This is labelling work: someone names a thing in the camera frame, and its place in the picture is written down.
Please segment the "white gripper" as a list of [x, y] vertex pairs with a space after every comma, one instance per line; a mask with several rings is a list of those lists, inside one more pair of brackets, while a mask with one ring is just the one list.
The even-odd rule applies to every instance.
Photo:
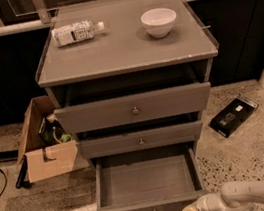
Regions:
[[209, 194], [199, 197], [192, 204], [187, 205], [182, 211], [224, 211], [224, 204], [219, 194]]

